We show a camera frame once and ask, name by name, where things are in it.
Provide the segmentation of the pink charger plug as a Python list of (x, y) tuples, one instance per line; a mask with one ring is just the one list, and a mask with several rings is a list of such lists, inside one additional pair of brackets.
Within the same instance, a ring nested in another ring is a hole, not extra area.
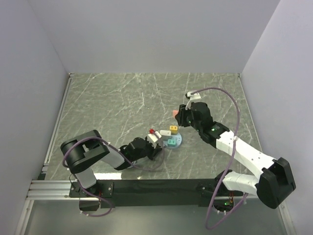
[(172, 116), (175, 118), (175, 116), (178, 114), (178, 110), (173, 110), (173, 112), (172, 112)]

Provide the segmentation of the white charger plug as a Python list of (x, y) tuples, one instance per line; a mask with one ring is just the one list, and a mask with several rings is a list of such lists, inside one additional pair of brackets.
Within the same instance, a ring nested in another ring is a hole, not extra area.
[(160, 134), (162, 136), (171, 136), (171, 131), (170, 130), (160, 130)]

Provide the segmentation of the yellow charger plug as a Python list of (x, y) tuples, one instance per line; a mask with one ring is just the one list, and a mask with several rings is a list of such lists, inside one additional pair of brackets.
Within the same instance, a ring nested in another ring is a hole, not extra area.
[(175, 126), (175, 125), (171, 125), (171, 126), (169, 127), (169, 130), (170, 130), (170, 132), (171, 132), (172, 135), (176, 135), (176, 134), (178, 133), (178, 127)]

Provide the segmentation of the round blue power strip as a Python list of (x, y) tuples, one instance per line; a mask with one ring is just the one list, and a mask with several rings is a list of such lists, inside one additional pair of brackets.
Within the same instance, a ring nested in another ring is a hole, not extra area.
[(181, 146), (182, 144), (182, 135), (180, 133), (177, 133), (176, 135), (171, 135), (170, 139), (175, 139), (177, 142), (176, 147), (168, 147), (167, 146), (167, 140), (163, 141), (163, 144), (165, 145), (166, 148), (168, 149), (177, 149)]

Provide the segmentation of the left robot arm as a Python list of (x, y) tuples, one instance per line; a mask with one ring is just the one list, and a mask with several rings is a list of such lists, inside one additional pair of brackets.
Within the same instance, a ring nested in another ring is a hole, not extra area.
[(163, 151), (162, 135), (153, 129), (145, 138), (135, 138), (119, 148), (102, 139), (97, 130), (86, 132), (63, 142), (62, 165), (77, 179), (80, 191), (87, 197), (100, 193), (97, 179), (91, 166), (98, 161), (110, 165), (115, 170), (135, 167), (138, 160), (154, 158)]

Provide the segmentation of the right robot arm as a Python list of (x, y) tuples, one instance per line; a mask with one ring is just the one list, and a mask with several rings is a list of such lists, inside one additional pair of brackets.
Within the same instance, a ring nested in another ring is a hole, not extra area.
[(295, 191), (295, 180), (286, 159), (268, 156), (236, 137), (229, 128), (213, 120), (206, 103), (181, 104), (175, 119), (181, 127), (194, 128), (205, 143), (232, 156), (252, 173), (246, 175), (233, 170), (220, 173), (211, 187), (213, 194), (240, 191), (256, 195), (267, 207), (275, 209)]

